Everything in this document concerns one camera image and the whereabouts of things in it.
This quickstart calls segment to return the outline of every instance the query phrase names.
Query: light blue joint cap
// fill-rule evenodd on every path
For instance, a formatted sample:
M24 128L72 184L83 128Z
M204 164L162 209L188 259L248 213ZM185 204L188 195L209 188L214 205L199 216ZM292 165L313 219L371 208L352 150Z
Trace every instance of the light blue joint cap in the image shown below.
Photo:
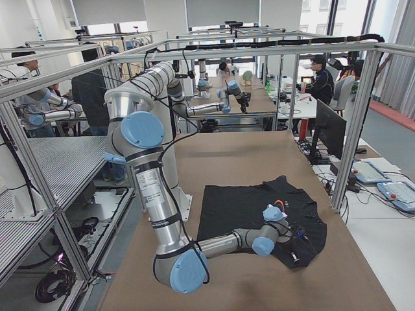
M231 112L231 105L228 105L227 107L223 107L222 108L222 112L223 113L229 113L229 112Z
M252 249L262 257L271 255L274 247L275 243L270 238L264 236L259 236L252 242Z
M121 133L134 146L151 149L161 144L164 129L160 120L146 111L136 111L121 121Z
M104 160L111 162L111 163L115 163L115 164L125 164L125 157L122 157L120 155L116 155L116 154L111 154L107 151L104 152Z
M208 266L206 256L197 251L205 266ZM193 249L188 249L174 263L170 272L170 286L182 294L190 294L203 284L206 271Z
M237 89L238 87L239 87L239 84L235 80L232 80L231 82L228 83L229 89Z
M266 222L277 222L284 218L283 213L278 207L269 206L262 212Z
M38 102L47 102L47 100L50 99L50 97L51 97L51 91L47 89L45 96L39 99Z
M172 97L172 98L178 98L178 97L182 96L182 93L183 92L179 92L177 94L169 94L169 96Z
M33 125L41 125L45 122L45 119L43 118L43 115L30 115L29 122Z

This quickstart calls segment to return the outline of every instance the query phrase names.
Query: metal shelf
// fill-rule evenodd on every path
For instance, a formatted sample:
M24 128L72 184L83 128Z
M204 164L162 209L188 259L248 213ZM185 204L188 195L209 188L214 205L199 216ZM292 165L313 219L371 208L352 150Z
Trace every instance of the metal shelf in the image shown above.
M99 219L96 232L92 235L84 236L79 242L79 244L87 247L90 253L93 251L88 259L88 267L90 270L94 269L102 252L106 249L108 242L113 236L114 231L117 229L119 222L122 220L128 204L134 195L134 188L129 188L128 193L123 198L124 194L125 190L117 194L117 189L97 189L97 192L94 194L95 203L87 208L72 206L66 212L67 218L71 223L81 224L83 219L93 216Z
M0 196L0 218L13 208L12 196ZM5 222L0 220L0 286L11 276L23 259L53 226L52 213L37 222Z
M29 139L36 160L65 211L104 165L103 136Z
M29 139L42 172L62 210L66 210L104 164L105 137ZM0 196L0 286L54 225L52 212L37 222L1 220L13 209L8 192Z

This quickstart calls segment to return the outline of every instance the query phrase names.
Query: red carpet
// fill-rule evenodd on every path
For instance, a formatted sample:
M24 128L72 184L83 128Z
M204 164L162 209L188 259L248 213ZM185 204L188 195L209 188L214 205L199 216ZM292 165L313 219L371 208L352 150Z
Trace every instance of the red carpet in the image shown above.
M369 108L415 132L415 121L411 120L399 111L374 100L370 101Z

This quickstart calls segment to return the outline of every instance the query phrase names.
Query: label sticker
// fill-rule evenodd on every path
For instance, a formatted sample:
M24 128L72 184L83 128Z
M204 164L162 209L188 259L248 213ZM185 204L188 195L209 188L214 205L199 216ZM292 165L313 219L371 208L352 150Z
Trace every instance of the label sticker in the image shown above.
M164 203L164 197L159 185L148 186L145 190L142 190L141 193L144 198L145 206L147 207L153 207L157 204Z
M152 185L160 184L155 170L146 170L145 172L138 173L137 180L141 190L145 190Z

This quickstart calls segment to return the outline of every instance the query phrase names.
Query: black t-shirt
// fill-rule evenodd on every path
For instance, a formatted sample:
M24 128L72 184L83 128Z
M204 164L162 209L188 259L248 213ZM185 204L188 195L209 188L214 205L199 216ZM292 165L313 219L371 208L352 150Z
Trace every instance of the black t-shirt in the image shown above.
M317 213L317 203L303 189L287 183L285 176L256 186L206 186L198 230L198 240L225 235L237 228L260 229L263 211L276 200L285 202L287 221L294 231L292 250L300 259L278 244L272 254L290 268L308 266L326 243L326 224ZM299 238L298 231L307 238Z

